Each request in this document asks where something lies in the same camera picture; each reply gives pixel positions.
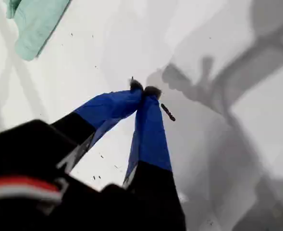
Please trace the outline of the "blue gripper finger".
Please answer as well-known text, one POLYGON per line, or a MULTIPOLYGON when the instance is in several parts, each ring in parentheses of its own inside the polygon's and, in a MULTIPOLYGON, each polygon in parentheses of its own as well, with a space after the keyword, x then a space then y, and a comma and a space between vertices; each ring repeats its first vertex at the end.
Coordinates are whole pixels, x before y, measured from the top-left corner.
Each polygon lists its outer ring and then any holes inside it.
POLYGON ((184 231, 182 210, 160 110, 161 90, 145 88, 135 117, 125 186, 134 200, 139 228, 184 231))
POLYGON ((129 90, 98 95, 51 125, 77 144, 84 144, 88 151, 106 132, 138 109, 142 96, 143 86, 131 79, 129 90))

